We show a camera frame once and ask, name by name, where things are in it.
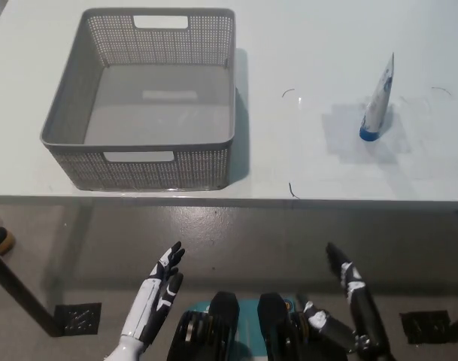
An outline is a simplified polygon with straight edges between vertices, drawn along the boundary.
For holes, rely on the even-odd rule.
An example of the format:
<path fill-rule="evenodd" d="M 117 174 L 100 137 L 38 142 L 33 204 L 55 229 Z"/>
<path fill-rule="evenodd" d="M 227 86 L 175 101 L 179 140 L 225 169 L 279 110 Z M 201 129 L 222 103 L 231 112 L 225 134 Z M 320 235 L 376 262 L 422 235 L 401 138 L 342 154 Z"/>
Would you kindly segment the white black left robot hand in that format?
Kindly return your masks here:
<path fill-rule="evenodd" d="M 148 344 L 144 340 L 148 333 L 152 336 L 151 341 L 154 340 L 183 281 L 184 276 L 178 271 L 177 265 L 184 253 L 185 250 L 178 241 L 156 262 L 132 303 L 122 328 L 122 336 Z"/>

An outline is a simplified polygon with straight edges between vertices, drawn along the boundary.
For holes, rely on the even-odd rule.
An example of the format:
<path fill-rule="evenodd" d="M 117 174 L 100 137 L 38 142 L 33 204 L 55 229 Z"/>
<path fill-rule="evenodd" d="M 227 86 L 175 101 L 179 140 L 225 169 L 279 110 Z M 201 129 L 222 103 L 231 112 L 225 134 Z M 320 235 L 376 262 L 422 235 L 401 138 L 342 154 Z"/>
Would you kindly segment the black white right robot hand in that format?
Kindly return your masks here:
<path fill-rule="evenodd" d="M 346 353 L 357 354 L 361 360 L 394 360 L 378 308 L 356 266 L 331 242 L 326 245 L 326 256 L 344 291 L 355 329 L 309 300 L 303 302 L 308 325 L 322 338 Z"/>

